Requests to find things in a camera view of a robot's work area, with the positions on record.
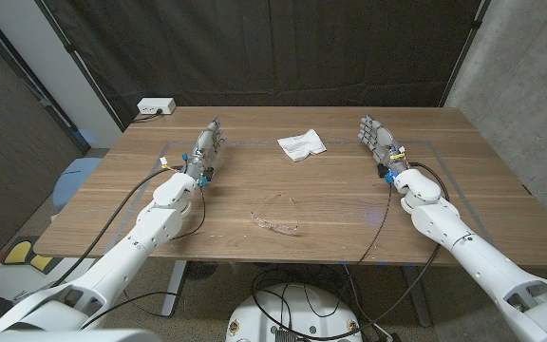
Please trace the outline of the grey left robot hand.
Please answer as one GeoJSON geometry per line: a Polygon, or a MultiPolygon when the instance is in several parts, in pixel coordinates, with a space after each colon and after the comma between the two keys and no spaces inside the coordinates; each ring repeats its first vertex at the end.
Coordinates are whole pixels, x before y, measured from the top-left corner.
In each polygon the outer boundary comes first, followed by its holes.
{"type": "Polygon", "coordinates": [[[208,170],[214,172],[217,153],[225,141],[220,128],[220,118],[215,117],[199,134],[192,148],[185,173],[195,181],[204,178],[208,170]]]}

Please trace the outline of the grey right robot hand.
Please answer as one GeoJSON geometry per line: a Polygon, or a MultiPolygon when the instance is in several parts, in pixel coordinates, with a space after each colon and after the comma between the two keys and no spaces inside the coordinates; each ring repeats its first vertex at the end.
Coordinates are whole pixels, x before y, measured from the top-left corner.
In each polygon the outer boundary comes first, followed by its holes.
{"type": "Polygon", "coordinates": [[[392,177],[397,177],[409,168],[405,148],[386,127],[371,116],[361,119],[358,138],[372,152],[373,159],[384,166],[392,177]]]}

